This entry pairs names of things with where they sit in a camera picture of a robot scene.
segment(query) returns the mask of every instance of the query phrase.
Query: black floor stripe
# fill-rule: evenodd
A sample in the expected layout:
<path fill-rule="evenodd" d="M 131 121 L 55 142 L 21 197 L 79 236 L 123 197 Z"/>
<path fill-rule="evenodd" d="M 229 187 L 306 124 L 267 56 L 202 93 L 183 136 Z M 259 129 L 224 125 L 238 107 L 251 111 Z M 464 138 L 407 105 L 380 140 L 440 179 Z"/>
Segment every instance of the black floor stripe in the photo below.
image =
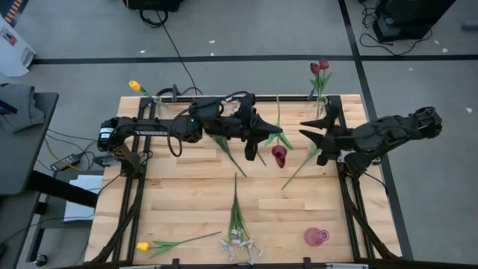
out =
<path fill-rule="evenodd" d="M 191 56 L 182 57 L 185 63 L 234 62 L 234 61 L 353 61 L 352 55 L 240 55 L 240 56 Z M 150 58 L 78 58 L 34 59 L 32 64 L 150 64 L 180 63 L 177 57 Z"/>
<path fill-rule="evenodd" d="M 350 49 L 352 49 L 353 60 L 356 65 L 358 79 L 360 81 L 360 86 L 362 90 L 362 95 L 364 97 L 365 106 L 367 107 L 368 116 L 371 120 L 376 119 L 376 110 L 373 105 L 372 95 L 370 93 L 370 88 L 368 87 L 367 77 L 365 75 L 364 66 L 361 62 L 361 57 L 359 49 L 357 47 L 357 42 L 355 35 L 353 33 L 352 26 L 350 24 L 350 17 L 347 11 L 347 6 L 345 5 L 344 0 L 338 0 L 338 3 L 341 8 L 342 17 L 344 19 L 345 29 L 347 31 L 347 37 L 350 43 Z M 412 249 L 410 246 L 409 237 L 406 232 L 405 221 L 403 219 L 402 209 L 400 207 L 400 201 L 398 200 L 397 188 L 395 187 L 394 179 L 391 174 L 390 162 L 388 161 L 388 156 L 384 155 L 382 158 L 382 172 L 385 184 L 388 189 L 388 200 L 390 203 L 392 216 L 395 223 L 395 229 L 397 230 L 397 237 L 400 242 L 400 249 L 402 250 L 402 256 L 405 259 L 412 260 Z"/>
<path fill-rule="evenodd" d="M 476 61 L 478 55 L 362 55 L 361 61 Z"/>

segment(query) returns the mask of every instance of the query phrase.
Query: red tulip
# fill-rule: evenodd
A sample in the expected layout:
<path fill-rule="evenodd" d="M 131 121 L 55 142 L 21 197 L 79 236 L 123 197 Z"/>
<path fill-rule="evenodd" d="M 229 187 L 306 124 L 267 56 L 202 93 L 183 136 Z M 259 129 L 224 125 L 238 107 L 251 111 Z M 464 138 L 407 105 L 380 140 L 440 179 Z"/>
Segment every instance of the red tulip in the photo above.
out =
<path fill-rule="evenodd" d="M 311 63 L 312 74 L 317 75 L 320 72 L 320 67 L 318 64 Z"/>
<path fill-rule="evenodd" d="M 276 158 L 276 162 L 279 167 L 283 168 L 285 166 L 285 156 L 287 155 L 287 149 L 285 148 L 285 146 L 273 146 L 272 155 L 274 155 L 274 157 Z"/>
<path fill-rule="evenodd" d="M 322 59 L 319 61 L 320 68 L 322 70 L 328 69 L 329 68 L 329 61 L 326 59 Z"/>

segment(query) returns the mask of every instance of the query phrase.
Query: gray floor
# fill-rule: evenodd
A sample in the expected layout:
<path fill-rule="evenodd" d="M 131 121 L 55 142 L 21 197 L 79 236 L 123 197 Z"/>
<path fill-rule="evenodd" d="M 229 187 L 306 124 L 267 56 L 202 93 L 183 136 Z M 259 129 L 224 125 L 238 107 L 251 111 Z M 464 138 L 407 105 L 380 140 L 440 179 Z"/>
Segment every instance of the gray floor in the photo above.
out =
<path fill-rule="evenodd" d="M 346 0 L 356 38 L 364 32 L 361 10 Z M 458 0 L 433 28 L 433 37 L 411 55 L 477 54 L 478 33 L 463 32 L 478 17 L 475 1 Z M 167 23 L 184 56 L 351 55 L 340 8 L 334 0 L 186 1 Z M 147 28 L 137 12 L 112 0 L 30 0 L 16 26 L 39 58 L 128 58 L 176 56 L 162 29 Z M 407 49 L 403 41 L 394 46 Z M 362 55 L 386 55 L 359 46 Z M 308 93 L 308 61 L 188 63 L 204 93 Z M 328 93 L 361 93 L 352 61 L 330 63 Z M 415 259 L 478 264 L 478 61 L 364 62 L 378 115 L 407 114 L 433 105 L 444 119 L 434 140 L 409 143 L 390 154 L 391 168 Z M 36 65 L 21 78 L 0 82 L 32 84 L 60 94 L 51 128 L 95 138 L 102 121 L 117 112 L 121 96 L 137 95 L 127 82 L 138 80 L 155 92 L 176 83 L 190 86 L 181 64 Z M 81 146 L 87 143 L 78 142 Z M 58 155 L 75 149 L 53 143 Z M 53 162 L 45 149 L 39 159 Z M 40 251 L 46 268 L 78 260 L 88 231 L 52 230 Z M 34 268 L 20 259 L 18 268 Z"/>

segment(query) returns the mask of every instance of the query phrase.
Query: desk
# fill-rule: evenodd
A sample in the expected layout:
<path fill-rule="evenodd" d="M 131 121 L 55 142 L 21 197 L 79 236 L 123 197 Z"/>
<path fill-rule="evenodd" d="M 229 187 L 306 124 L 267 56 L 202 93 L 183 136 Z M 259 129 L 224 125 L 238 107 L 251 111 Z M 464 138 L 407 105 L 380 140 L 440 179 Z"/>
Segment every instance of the desk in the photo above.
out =
<path fill-rule="evenodd" d="M 348 127 L 366 122 L 360 95 L 342 95 L 341 99 Z M 136 117 L 139 102 L 138 97 L 121 98 L 118 116 Z M 189 104 L 168 105 L 170 112 L 165 118 L 172 117 Z M 267 164 L 265 167 L 258 158 L 254 162 L 244 158 L 244 143 L 229 141 L 232 155 L 248 175 L 244 178 L 238 174 L 238 198 L 250 235 L 259 248 L 265 249 L 264 257 L 258 263 L 300 263 L 303 257 L 310 257 L 312 262 L 353 260 L 337 167 L 333 161 L 325 167 L 318 167 L 315 161 L 308 162 L 295 180 L 281 191 L 307 155 L 310 140 L 298 131 L 306 129 L 299 125 L 300 122 L 314 118 L 313 105 L 314 102 L 281 102 L 282 128 L 294 145 L 294 150 L 288 151 L 283 169 L 276 165 L 270 146 L 259 145 L 259 152 Z M 264 120 L 276 122 L 275 102 L 257 102 L 255 106 Z M 131 142 L 132 137 L 126 144 L 131 146 Z M 220 239 L 227 236 L 234 174 L 239 171 L 207 136 L 195 144 L 183 143 L 183 147 L 183 155 L 175 158 L 167 148 L 165 137 L 151 140 L 150 149 L 154 155 L 148 161 L 146 171 L 137 241 L 181 241 L 211 232 L 223 233 L 182 244 L 154 259 L 149 259 L 151 253 L 136 250 L 134 264 L 170 265 L 176 258 L 181 264 L 189 265 L 228 263 Z M 105 169 L 103 185 L 119 172 L 119 167 Z M 379 167 L 370 167 L 368 172 L 382 178 Z M 368 223 L 386 246 L 399 256 L 400 245 L 383 186 L 366 176 L 360 182 Z M 124 185 L 125 180 L 119 178 L 101 193 L 85 261 L 94 258 L 114 232 L 111 227 L 118 224 Z M 136 184 L 133 184 L 130 201 L 134 199 L 135 191 Z M 320 247 L 310 247 L 303 240 L 304 232 L 313 226 L 330 233 L 330 239 Z M 356 225 L 360 253 L 365 256 L 359 229 Z M 123 237 L 121 259 L 126 257 L 128 233 L 129 230 Z M 246 261 L 243 257 L 238 258 L 239 262 Z"/>

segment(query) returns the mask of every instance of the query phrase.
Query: flower stem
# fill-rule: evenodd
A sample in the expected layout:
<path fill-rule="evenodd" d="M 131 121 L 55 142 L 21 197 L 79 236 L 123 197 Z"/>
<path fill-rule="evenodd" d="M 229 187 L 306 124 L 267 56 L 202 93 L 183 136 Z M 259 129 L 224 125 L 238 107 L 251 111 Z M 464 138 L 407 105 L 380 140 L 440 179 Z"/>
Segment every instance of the flower stem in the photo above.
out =
<path fill-rule="evenodd" d="M 220 234 L 220 233 L 221 233 L 221 232 L 213 232 L 213 233 L 211 233 L 211 234 L 209 234 L 209 235 L 198 236 L 198 237 L 196 237 L 196 238 L 191 238 L 191 239 L 187 239 L 187 240 L 178 242 L 178 244 L 183 244 L 183 243 L 186 243 L 186 242 L 189 242 L 189 241 L 192 241 L 192 240 L 201 239 L 201 238 L 205 238 L 205 237 L 212 236 L 212 235 L 217 235 L 217 234 Z"/>

